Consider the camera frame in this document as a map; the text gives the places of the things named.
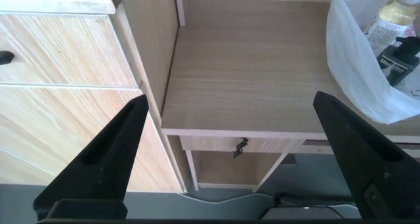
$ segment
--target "plastic bottle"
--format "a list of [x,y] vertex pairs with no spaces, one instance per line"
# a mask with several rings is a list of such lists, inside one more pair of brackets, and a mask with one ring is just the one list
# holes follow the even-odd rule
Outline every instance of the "plastic bottle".
[[416,4],[420,0],[391,0],[379,11],[364,31],[375,56],[395,42],[417,16]]

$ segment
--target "white plastic bag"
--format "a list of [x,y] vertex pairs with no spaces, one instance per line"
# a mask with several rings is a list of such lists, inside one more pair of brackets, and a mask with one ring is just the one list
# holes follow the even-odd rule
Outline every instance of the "white plastic bag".
[[420,114],[420,97],[389,85],[361,30],[388,1],[332,0],[326,42],[329,69],[345,95],[369,118],[386,124]]

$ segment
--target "black drawer knob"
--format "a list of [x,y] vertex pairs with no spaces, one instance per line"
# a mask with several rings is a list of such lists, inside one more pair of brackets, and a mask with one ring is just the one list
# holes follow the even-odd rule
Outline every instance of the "black drawer knob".
[[12,62],[14,54],[9,51],[0,51],[0,65]]

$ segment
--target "cabinet door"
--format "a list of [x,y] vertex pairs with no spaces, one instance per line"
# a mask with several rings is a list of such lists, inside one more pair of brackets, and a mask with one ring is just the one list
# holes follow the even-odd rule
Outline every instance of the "cabinet door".
[[0,14],[0,36],[0,82],[137,87],[108,16]]
[[[138,89],[0,87],[0,182],[50,183],[129,100],[139,95]],[[150,116],[128,190],[181,192]]]

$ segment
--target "gray floor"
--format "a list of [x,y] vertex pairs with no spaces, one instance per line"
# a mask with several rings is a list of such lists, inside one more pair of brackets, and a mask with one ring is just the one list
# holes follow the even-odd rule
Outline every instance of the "gray floor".
[[[298,154],[294,166],[279,166],[260,193],[293,192],[309,196],[349,197],[350,191],[332,155]],[[35,223],[33,199],[44,187],[0,185],[0,223]],[[190,189],[189,196],[221,201],[250,194],[240,189]],[[272,205],[267,196],[248,196],[222,204],[187,199],[177,194],[127,193],[127,218],[145,219],[256,219]]]

